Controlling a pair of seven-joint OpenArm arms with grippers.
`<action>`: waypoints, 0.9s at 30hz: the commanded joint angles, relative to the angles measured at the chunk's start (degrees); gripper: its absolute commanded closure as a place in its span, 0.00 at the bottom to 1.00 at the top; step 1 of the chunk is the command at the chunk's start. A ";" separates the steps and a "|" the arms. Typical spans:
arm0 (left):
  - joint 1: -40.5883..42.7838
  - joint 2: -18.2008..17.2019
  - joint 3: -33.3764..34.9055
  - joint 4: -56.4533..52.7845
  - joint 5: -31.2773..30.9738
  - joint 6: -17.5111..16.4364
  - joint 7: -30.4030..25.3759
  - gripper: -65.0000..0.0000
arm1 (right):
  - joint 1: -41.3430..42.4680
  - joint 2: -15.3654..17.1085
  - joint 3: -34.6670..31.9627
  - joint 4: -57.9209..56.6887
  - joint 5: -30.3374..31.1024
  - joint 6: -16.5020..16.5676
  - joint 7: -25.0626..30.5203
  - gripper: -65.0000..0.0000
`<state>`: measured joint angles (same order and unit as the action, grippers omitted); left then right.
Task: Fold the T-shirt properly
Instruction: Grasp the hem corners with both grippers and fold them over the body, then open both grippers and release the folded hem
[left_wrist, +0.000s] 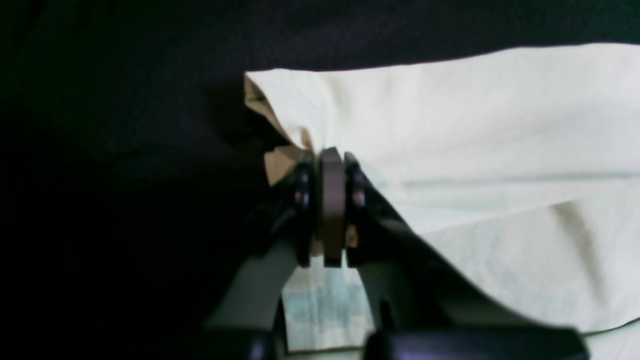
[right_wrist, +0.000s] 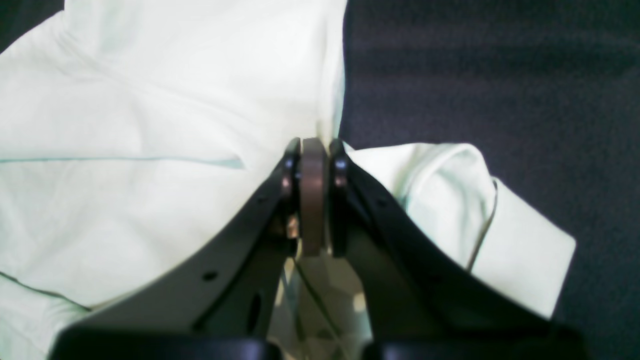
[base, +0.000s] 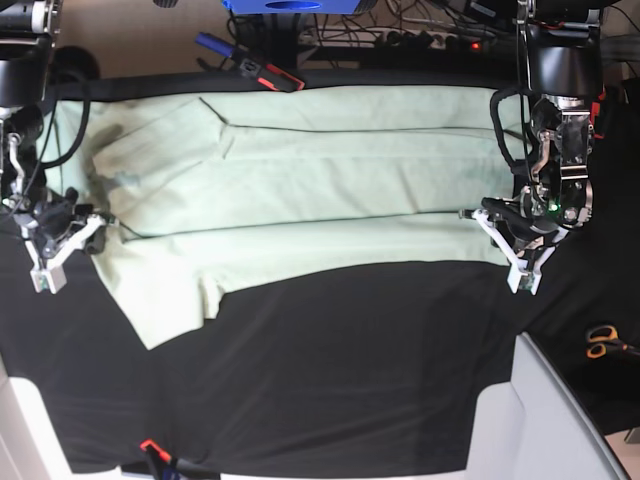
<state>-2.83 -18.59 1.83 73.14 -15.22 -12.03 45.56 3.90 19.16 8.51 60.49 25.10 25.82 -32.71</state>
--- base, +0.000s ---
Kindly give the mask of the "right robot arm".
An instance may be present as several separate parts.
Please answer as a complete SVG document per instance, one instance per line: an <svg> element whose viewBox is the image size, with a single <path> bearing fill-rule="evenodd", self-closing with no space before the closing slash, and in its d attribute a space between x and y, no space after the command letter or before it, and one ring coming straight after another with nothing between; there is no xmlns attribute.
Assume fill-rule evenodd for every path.
<svg viewBox="0 0 640 480"><path fill-rule="evenodd" d="M47 170L63 166L79 149L91 109L86 76L54 59L61 12L59 1L1 4L1 220L19 230L35 291L52 294L67 283L67 259L76 251L102 252L105 231L117 222L81 202L75 188L57 193L47 185ZM47 161L37 141L50 137L54 121L44 117L41 104L50 83L65 79L77 81L82 92L80 125L69 149Z"/></svg>

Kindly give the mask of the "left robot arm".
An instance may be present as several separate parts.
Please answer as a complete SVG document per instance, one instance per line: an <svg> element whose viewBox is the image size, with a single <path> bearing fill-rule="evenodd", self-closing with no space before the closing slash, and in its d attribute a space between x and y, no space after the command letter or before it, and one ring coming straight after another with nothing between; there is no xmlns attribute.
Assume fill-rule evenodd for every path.
<svg viewBox="0 0 640 480"><path fill-rule="evenodd" d="M544 263L592 217L588 161L604 96L602 9L580 1L521 1L518 86L495 92L490 116L515 180L511 198L463 210L509 263L512 292L536 294Z"/></svg>

